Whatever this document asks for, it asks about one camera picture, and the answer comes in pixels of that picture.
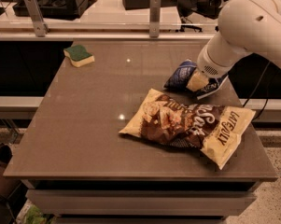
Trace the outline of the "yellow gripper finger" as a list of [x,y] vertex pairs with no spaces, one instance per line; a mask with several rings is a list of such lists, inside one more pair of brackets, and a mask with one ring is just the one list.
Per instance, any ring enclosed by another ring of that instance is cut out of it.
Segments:
[[195,70],[186,86],[190,91],[198,91],[209,83],[209,78],[199,70]]

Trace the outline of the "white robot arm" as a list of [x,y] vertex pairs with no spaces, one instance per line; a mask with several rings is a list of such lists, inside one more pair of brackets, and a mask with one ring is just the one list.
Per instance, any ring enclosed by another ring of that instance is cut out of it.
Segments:
[[231,0],[218,15],[218,32],[200,51],[187,88],[197,91],[256,53],[281,69],[281,0]]

